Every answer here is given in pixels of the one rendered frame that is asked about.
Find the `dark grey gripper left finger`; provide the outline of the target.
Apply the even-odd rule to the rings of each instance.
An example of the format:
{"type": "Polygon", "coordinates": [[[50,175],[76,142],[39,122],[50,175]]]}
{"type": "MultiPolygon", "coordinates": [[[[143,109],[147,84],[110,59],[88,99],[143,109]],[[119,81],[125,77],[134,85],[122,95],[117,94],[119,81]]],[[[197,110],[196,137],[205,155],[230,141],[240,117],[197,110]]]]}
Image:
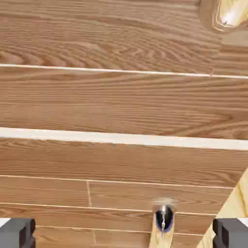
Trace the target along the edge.
{"type": "Polygon", "coordinates": [[[36,248],[33,218],[0,218],[0,248],[36,248]]]}

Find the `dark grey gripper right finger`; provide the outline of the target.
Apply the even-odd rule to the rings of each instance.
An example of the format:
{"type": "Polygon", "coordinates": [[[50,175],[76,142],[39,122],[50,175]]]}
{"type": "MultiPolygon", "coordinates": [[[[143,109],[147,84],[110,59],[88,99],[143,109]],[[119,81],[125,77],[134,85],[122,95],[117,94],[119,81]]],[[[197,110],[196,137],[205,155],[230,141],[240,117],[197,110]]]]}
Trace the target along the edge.
{"type": "Polygon", "coordinates": [[[248,248],[248,218],[215,218],[213,248],[248,248]]]}

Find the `brown wooden cabinet door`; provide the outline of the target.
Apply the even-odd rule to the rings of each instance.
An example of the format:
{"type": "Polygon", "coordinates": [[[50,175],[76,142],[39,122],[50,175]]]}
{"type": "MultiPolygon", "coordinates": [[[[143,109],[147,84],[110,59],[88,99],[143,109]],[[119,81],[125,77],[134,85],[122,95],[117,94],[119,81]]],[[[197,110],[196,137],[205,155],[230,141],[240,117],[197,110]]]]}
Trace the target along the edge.
{"type": "Polygon", "coordinates": [[[200,0],[0,0],[0,127],[248,140],[248,26],[200,0]]]}
{"type": "Polygon", "coordinates": [[[153,204],[175,202],[173,248],[195,248],[248,151],[0,139],[0,217],[36,220],[37,248],[148,248],[153,204]]]}

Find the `brown wooden cabinet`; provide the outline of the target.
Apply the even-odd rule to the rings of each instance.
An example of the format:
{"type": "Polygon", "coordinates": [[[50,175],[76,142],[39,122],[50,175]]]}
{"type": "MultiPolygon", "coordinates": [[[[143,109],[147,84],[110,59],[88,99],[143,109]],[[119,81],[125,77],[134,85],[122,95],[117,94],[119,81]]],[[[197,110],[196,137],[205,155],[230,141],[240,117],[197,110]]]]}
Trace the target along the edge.
{"type": "MultiPolygon", "coordinates": [[[[229,34],[235,32],[236,30],[233,30],[231,32],[224,32],[221,34],[229,34]]],[[[73,131],[73,130],[0,127],[0,139],[3,138],[248,151],[248,139],[216,139],[216,138],[199,138],[199,137],[160,136],[160,135],[156,136],[156,135],[126,134],[126,133],[122,134],[122,133],[104,133],[104,132],[85,132],[85,131],[73,131]]],[[[237,195],[240,201],[237,210],[241,212],[241,215],[247,216],[248,212],[245,209],[245,203],[247,201],[247,186],[246,184],[242,184],[239,186],[237,183],[235,188],[237,188],[238,190],[237,195]]],[[[195,248],[200,248],[200,241],[198,242],[195,248]]]]}

